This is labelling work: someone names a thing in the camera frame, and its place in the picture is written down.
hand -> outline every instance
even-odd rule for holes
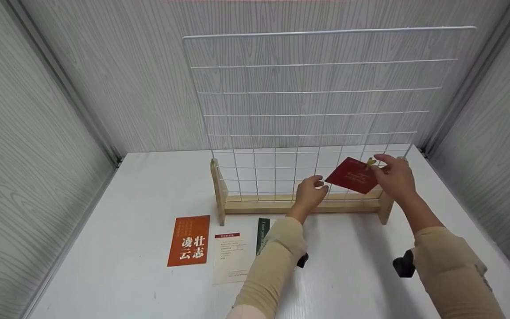
[[[296,201],[292,206],[293,209],[296,208],[309,214],[322,202],[328,193],[328,186],[324,186],[324,182],[321,179],[321,175],[310,176],[298,185]]]
[[[375,158],[389,166],[388,174],[385,174],[377,166],[371,166],[371,169],[375,173],[379,185],[395,202],[403,202],[403,200],[417,195],[413,170],[410,169],[409,162],[387,154],[375,154]]]

wooden clothespin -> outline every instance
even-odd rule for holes
[[[365,170],[369,170],[371,168],[371,165],[374,165],[377,161],[374,160],[372,157],[370,157],[368,160],[367,160],[367,167],[365,168]]]

person's left hand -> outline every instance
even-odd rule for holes
[[[304,179],[296,190],[296,201],[292,208],[310,213],[322,202],[328,193],[328,186],[324,186],[321,175]]]

beige sleeve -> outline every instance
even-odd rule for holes
[[[414,246],[414,266],[442,318],[505,317],[484,277],[487,267],[463,238],[430,227],[415,234]]]
[[[289,217],[275,222],[265,241],[267,243],[251,265],[233,306],[250,305],[259,309],[267,319],[273,319],[283,285],[306,253],[306,243],[302,225]]]

wooden stand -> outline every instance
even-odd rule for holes
[[[218,160],[212,159],[210,170],[214,181],[220,226],[224,226],[227,214],[286,214],[294,204],[293,195],[229,195]],[[377,213],[381,224],[386,225],[393,203],[394,200],[377,186],[365,195],[330,194],[313,212]]]

